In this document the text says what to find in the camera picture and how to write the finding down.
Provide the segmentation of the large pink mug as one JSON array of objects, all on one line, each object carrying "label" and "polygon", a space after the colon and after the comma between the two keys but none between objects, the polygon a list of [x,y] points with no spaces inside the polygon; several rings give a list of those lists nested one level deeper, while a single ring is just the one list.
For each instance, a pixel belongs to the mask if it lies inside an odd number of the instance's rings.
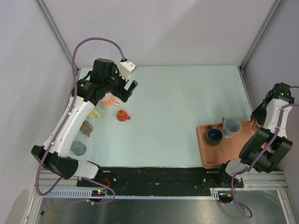
[{"label": "large pink mug", "polygon": [[120,100],[111,93],[106,93],[99,103],[101,107],[106,110],[112,110],[114,107],[121,105]]}]

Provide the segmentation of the small red-orange mug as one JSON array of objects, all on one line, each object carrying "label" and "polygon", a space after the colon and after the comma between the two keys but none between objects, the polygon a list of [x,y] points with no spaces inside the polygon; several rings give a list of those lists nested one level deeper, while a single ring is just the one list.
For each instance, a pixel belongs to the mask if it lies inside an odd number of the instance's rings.
[{"label": "small red-orange mug", "polygon": [[130,120],[131,117],[128,115],[128,113],[125,110],[119,110],[117,112],[117,119],[120,122],[125,122],[127,120]]}]

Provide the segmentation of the yellow mug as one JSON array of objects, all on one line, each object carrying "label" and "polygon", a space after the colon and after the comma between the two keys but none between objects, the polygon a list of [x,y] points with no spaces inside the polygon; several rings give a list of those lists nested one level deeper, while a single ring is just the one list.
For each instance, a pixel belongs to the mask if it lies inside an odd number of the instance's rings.
[{"label": "yellow mug", "polygon": [[99,118],[99,117],[100,117],[100,112],[97,110],[97,108],[94,108],[87,116],[88,119]]}]

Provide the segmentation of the pink textured mug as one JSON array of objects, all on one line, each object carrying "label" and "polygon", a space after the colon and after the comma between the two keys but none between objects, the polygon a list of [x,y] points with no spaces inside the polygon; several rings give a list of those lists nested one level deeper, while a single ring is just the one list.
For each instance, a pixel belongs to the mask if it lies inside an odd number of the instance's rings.
[{"label": "pink textured mug", "polygon": [[82,142],[76,140],[72,142],[70,151],[76,156],[82,156],[86,153],[86,146]]}]

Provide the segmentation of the blue striped ceramic mug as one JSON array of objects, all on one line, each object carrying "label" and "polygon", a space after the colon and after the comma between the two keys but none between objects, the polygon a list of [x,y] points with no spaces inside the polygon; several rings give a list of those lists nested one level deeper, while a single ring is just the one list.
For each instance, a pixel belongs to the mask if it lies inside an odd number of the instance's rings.
[{"label": "blue striped ceramic mug", "polygon": [[207,128],[207,133],[205,138],[209,145],[216,146],[221,143],[223,134],[221,130],[214,128],[212,125],[209,125]]}]

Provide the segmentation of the grey printed mug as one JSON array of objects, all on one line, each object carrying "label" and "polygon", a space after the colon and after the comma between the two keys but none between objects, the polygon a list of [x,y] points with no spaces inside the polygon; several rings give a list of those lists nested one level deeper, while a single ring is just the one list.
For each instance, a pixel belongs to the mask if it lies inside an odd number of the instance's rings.
[{"label": "grey printed mug", "polygon": [[235,118],[227,118],[223,117],[222,118],[222,134],[223,137],[226,139],[229,139],[233,137],[233,135],[237,134],[240,132],[242,128],[242,125],[239,120]]}]

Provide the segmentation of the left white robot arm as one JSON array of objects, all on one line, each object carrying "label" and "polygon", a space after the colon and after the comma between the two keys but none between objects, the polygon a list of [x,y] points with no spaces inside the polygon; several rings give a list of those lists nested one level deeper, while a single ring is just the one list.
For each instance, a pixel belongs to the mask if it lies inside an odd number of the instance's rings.
[{"label": "left white robot arm", "polygon": [[42,167],[69,179],[73,176],[85,177],[93,186],[103,183],[104,177],[99,166],[89,162],[73,159],[69,156],[70,148],[88,114],[107,93],[112,93],[122,102],[127,102],[137,86],[133,81],[128,89],[125,86],[137,65],[122,60],[116,65],[108,59],[96,59],[93,69],[86,78],[77,81],[71,92],[70,101],[58,125],[42,146],[33,146],[31,153],[42,163]]}]

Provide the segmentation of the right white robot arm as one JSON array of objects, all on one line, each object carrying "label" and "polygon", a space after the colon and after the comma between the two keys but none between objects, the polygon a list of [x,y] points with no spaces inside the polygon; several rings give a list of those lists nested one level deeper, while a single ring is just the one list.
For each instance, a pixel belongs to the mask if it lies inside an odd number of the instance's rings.
[{"label": "right white robot arm", "polygon": [[289,112],[295,106],[291,86],[275,84],[251,114],[250,119],[257,130],[242,147],[238,159],[221,165],[223,171],[216,175],[219,186],[227,187],[251,170],[259,173],[276,170],[292,148],[292,141],[286,134],[286,123]]}]

